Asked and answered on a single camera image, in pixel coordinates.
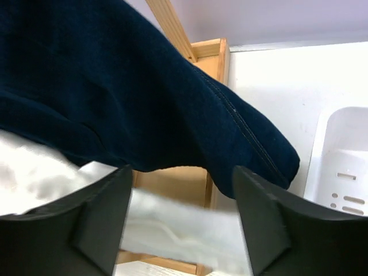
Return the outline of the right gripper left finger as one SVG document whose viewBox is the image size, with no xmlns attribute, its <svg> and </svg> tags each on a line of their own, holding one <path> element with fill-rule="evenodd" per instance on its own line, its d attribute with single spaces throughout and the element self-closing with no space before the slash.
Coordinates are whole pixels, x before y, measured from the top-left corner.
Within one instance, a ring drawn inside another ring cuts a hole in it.
<svg viewBox="0 0 368 276">
<path fill-rule="evenodd" d="M 1 275 L 113 275 L 132 169 L 22 215 L 1 217 Z"/>
</svg>

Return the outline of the white pleated skirt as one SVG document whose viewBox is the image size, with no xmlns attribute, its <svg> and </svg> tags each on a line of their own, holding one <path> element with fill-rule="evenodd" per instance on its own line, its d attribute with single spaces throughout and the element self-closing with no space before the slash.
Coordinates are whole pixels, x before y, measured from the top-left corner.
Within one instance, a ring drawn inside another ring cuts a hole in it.
<svg viewBox="0 0 368 276">
<path fill-rule="evenodd" d="M 1 214 L 21 215 L 56 201 L 114 171 L 82 167 L 60 152 L 1 132 Z M 134 188 L 121 249 L 199 263 L 230 274 L 250 274 L 237 211 L 209 210 Z"/>
</svg>

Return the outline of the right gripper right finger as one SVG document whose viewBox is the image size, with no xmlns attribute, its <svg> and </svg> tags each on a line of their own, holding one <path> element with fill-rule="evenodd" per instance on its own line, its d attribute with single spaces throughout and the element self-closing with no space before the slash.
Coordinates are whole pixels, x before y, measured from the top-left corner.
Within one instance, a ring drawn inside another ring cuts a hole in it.
<svg viewBox="0 0 368 276">
<path fill-rule="evenodd" d="M 367 275 L 367 217 L 307 201 L 241 166 L 233 189 L 253 275 Z"/>
</svg>

